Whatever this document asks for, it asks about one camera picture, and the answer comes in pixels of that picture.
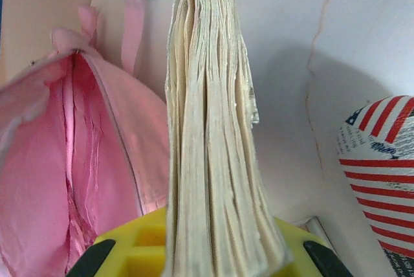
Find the old book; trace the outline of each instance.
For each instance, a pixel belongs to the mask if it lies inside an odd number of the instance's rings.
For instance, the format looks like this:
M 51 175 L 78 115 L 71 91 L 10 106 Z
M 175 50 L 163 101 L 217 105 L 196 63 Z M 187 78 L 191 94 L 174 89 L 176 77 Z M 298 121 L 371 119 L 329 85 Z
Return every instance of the old book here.
M 168 56 L 164 276 L 270 276 L 291 255 L 257 168 L 259 116 L 235 0 L 175 0 Z

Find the pink strap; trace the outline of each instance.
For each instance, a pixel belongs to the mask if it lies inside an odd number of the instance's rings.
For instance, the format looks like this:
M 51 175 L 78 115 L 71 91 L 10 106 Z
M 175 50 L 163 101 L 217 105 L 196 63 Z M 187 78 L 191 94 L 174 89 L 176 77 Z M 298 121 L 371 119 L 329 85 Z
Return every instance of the pink strap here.
M 98 12 L 95 7 L 80 5 L 78 15 L 82 26 L 82 34 L 88 39 L 89 45 L 96 48 L 96 28 L 98 26 Z
M 125 0 L 121 61 L 124 70 L 131 75 L 134 75 L 136 56 L 144 30 L 145 3 L 145 0 Z

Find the white wall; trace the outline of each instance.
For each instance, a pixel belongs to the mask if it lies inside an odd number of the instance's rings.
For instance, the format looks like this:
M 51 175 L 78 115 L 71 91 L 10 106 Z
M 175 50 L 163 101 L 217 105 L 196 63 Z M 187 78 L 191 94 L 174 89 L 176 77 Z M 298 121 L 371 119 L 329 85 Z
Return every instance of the white wall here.
M 0 84 L 50 53 L 53 27 L 79 28 L 77 5 L 91 0 L 3 0 Z
M 172 2 L 154 0 L 147 15 L 141 79 L 160 96 Z M 413 1 L 237 2 L 261 114 L 254 128 L 259 164 L 273 213 L 287 221 L 319 216 L 355 276 L 393 276 L 339 167 L 334 138 L 355 109 L 414 93 Z M 122 0 L 93 3 L 103 15 L 102 50 L 119 63 Z

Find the striped paper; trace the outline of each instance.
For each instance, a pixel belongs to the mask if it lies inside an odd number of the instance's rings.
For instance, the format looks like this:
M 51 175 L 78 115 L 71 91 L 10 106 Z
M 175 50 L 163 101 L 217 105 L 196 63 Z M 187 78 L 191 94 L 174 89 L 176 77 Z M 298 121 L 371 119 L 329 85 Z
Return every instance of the striped paper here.
M 397 276 L 414 276 L 414 98 L 386 98 L 357 110 L 336 147 Z

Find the yellow plastic holder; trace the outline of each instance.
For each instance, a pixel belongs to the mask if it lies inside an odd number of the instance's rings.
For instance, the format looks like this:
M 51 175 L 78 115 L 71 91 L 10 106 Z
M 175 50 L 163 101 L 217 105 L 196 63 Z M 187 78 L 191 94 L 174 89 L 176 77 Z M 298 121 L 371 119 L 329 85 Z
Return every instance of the yellow plastic holder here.
M 318 236 L 277 218 L 276 223 L 294 260 L 274 277 L 352 276 Z M 158 277 L 165 240 L 166 211 L 160 208 L 98 237 L 67 277 Z

